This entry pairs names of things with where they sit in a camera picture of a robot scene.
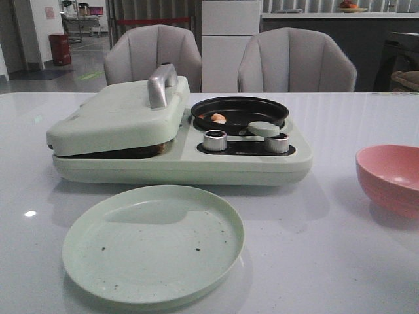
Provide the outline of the left grey upholstered chair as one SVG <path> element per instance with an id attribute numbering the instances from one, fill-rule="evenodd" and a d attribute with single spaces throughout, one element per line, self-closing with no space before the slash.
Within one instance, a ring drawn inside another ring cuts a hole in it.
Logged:
<path id="1" fill-rule="evenodd" d="M 193 33 L 184 28 L 151 25 L 127 31 L 105 57 L 108 85 L 147 80 L 164 63 L 187 78 L 191 92 L 202 85 L 202 57 Z"/>

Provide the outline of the right grey upholstered chair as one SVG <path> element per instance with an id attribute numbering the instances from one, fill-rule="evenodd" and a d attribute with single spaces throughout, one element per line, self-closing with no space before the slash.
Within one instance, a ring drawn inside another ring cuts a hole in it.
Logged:
<path id="1" fill-rule="evenodd" d="M 357 70 L 327 34 L 284 27 L 254 35 L 238 69 L 239 92 L 353 92 Z"/>

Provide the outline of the grey upholstered chair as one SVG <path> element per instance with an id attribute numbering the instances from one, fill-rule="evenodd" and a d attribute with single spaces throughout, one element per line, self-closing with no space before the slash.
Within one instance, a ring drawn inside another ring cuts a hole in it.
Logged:
<path id="1" fill-rule="evenodd" d="M 327 34 L 284 27 L 254 35 L 238 69 L 239 92 L 353 92 L 357 70 Z"/>
<path id="2" fill-rule="evenodd" d="M 147 80 L 164 63 L 187 78 L 191 92 L 202 85 L 202 57 L 193 33 L 184 28 L 151 25 L 127 31 L 105 57 L 108 85 Z"/>

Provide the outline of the left silver control knob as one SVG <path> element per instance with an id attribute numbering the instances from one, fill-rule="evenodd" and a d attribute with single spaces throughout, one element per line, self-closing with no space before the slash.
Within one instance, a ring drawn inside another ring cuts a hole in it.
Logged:
<path id="1" fill-rule="evenodd" d="M 202 146 L 210 152 L 222 152 L 228 147 L 227 133 L 223 130 L 204 132 Z"/>

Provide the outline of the silver control knob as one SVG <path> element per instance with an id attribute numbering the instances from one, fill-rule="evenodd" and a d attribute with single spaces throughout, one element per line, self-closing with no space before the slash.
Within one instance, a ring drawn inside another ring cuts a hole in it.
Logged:
<path id="1" fill-rule="evenodd" d="M 222 152 L 228 147 L 227 133 L 223 130 L 204 132 L 202 146 L 210 152 Z"/>
<path id="2" fill-rule="evenodd" d="M 280 133 L 274 137 L 265 137 L 264 149 L 274 154 L 285 154 L 289 151 L 289 136 Z"/>

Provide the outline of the white refrigerator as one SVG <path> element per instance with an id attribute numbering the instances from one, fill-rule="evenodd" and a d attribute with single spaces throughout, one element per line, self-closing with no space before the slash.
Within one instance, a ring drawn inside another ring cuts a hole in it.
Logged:
<path id="1" fill-rule="evenodd" d="M 260 1 L 202 1 L 202 91 L 237 92 L 245 47 L 258 34 Z"/>

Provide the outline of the orange shrimp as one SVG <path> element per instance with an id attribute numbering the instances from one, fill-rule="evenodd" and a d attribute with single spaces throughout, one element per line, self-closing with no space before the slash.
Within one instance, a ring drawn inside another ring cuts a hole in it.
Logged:
<path id="1" fill-rule="evenodd" d="M 203 121 L 211 122 L 211 123 L 218 123 L 218 124 L 226 124 L 227 118 L 219 113 L 213 113 L 213 114 L 201 114 L 198 116 Z"/>

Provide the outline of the right silver control knob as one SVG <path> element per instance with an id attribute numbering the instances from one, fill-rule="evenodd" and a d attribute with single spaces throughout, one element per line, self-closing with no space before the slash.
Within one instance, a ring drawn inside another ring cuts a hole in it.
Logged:
<path id="1" fill-rule="evenodd" d="M 285 154 L 289 151 L 289 136 L 280 133 L 274 137 L 265 137 L 264 149 L 274 154 Z"/>

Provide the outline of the pink bowl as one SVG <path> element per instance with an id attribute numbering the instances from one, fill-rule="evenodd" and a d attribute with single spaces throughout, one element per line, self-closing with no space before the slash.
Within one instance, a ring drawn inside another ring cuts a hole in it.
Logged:
<path id="1" fill-rule="evenodd" d="M 418 218 L 418 147 L 374 145 L 355 156 L 358 181 L 377 205 Z"/>

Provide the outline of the grey kitchen counter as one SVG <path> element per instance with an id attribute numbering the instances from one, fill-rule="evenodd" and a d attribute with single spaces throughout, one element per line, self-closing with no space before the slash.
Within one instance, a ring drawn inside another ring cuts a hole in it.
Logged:
<path id="1" fill-rule="evenodd" d="M 391 74 L 418 69 L 418 14 L 263 14 L 261 30 L 294 27 L 332 37 L 357 69 L 357 92 L 392 89 Z"/>

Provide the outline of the green breakfast maker lid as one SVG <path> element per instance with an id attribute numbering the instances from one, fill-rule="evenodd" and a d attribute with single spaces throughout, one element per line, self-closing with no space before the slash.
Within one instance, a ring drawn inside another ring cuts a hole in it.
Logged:
<path id="1" fill-rule="evenodd" d="M 46 133 L 61 158 L 148 158 L 178 133 L 189 100 L 187 78 L 172 64 L 149 79 L 112 84 Z"/>

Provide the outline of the fruit plate on counter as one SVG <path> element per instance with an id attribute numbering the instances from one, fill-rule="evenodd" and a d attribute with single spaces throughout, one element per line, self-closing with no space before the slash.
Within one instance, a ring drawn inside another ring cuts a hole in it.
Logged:
<path id="1" fill-rule="evenodd" d="M 360 13 L 367 12 L 368 8 L 360 7 L 351 0 L 344 0 L 338 5 L 338 10 L 343 13 Z"/>

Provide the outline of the red trash bin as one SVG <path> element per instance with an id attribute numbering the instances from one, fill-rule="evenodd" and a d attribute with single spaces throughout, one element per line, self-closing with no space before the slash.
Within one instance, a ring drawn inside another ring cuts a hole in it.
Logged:
<path id="1" fill-rule="evenodd" d="M 52 60 L 54 65 L 69 65 L 71 54 L 68 43 L 68 34 L 50 34 L 48 36 Z"/>

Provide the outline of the black round frying pan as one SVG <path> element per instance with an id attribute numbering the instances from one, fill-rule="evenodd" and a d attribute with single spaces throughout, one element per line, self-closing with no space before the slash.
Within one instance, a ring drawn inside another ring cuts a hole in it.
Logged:
<path id="1" fill-rule="evenodd" d="M 226 124 L 203 121 L 201 114 L 219 113 L 227 118 Z M 289 115 L 285 105 L 273 100 L 247 96 L 225 96 L 206 99 L 192 106 L 191 114 L 194 125 L 203 130 L 223 130 L 227 135 L 250 135 L 247 125 L 250 122 L 263 121 L 284 125 Z"/>

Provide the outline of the light green round plate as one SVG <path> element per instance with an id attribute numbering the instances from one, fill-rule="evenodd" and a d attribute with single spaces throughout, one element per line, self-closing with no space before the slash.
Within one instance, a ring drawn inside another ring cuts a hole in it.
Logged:
<path id="1" fill-rule="evenodd" d="M 91 207 L 70 227 L 64 267 L 85 291 L 144 309 L 192 302 L 238 260 L 244 226 L 223 198 L 199 188 L 147 186 Z"/>

